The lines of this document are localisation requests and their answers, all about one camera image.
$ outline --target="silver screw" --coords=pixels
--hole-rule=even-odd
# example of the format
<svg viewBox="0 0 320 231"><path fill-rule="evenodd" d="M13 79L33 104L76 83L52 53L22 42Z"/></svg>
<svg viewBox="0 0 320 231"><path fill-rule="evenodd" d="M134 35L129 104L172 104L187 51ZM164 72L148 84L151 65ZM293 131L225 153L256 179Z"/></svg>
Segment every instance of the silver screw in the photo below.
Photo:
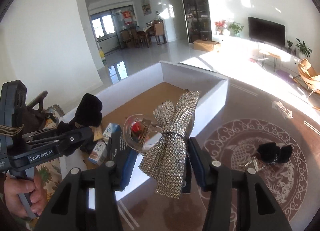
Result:
<svg viewBox="0 0 320 231"><path fill-rule="evenodd" d="M73 169L71 169L70 172L71 172L72 175L75 175L75 174L77 174L79 172L79 169L78 168L73 168Z"/></svg>
<svg viewBox="0 0 320 231"><path fill-rule="evenodd" d="M213 161L213 162L212 162L212 165L213 165L214 167L220 167L220 166L221 166L221 162L219 162L219 161Z"/></svg>
<svg viewBox="0 0 320 231"><path fill-rule="evenodd" d="M256 170L254 168L248 168L247 171L248 171L248 173L250 173L252 175L256 174Z"/></svg>
<svg viewBox="0 0 320 231"><path fill-rule="evenodd" d="M113 167L115 165L115 162L114 161L107 161L106 162L106 166L107 167Z"/></svg>

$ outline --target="plant pot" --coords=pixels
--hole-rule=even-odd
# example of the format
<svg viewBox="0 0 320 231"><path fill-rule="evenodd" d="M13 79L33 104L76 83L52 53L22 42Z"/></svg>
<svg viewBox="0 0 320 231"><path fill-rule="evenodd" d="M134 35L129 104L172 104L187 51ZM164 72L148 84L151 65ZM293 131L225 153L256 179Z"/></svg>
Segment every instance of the plant pot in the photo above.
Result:
<svg viewBox="0 0 320 231"><path fill-rule="evenodd" d="M223 33L223 35L225 35L225 36L229 36L231 32L228 31L228 29L224 29L224 30L222 31L222 33Z"/></svg>
<svg viewBox="0 0 320 231"><path fill-rule="evenodd" d="M302 52L299 52L299 58L300 59L305 59L307 58L306 55L304 55Z"/></svg>

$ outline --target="sunlight on floor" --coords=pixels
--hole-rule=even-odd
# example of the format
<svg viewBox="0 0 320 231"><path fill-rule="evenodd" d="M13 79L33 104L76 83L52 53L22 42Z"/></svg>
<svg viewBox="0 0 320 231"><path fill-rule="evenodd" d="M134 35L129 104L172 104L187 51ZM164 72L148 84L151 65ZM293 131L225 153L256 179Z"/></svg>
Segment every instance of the sunlight on floor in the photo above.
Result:
<svg viewBox="0 0 320 231"><path fill-rule="evenodd" d="M299 87L293 87L281 78L266 71L257 63L235 57L231 53L208 52L183 62L242 81L294 106L320 124L320 115Z"/></svg>

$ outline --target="rhinestone bow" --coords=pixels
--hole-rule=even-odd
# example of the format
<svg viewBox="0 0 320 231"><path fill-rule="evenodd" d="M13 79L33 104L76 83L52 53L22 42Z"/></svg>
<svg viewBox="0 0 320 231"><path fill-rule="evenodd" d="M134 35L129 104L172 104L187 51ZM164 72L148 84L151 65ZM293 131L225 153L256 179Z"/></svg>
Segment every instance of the rhinestone bow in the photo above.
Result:
<svg viewBox="0 0 320 231"><path fill-rule="evenodd" d="M162 126L162 137L145 154L139 168L157 181L156 192L161 195L172 198L181 195L187 152L186 129L195 114L199 94L199 91L186 92L179 98L176 108L167 100L153 112Z"/></svg>

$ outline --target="circular carved pattern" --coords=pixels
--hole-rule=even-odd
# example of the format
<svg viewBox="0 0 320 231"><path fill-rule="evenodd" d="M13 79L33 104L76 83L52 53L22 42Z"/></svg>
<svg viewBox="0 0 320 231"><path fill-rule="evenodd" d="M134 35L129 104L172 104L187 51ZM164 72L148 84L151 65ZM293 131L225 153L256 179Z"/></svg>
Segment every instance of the circular carved pattern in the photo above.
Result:
<svg viewBox="0 0 320 231"><path fill-rule="evenodd" d="M295 140L280 127L257 119L230 121L219 127L204 144L213 160L222 162L233 170L243 170L244 164L256 154L260 144L276 142L278 146L292 145L293 153L288 163L267 165L258 174L275 196L288 220L299 210L307 190L308 169L305 157ZM208 206L210 194L199 189L200 197ZM232 194L230 230L236 225L236 191Z"/></svg>

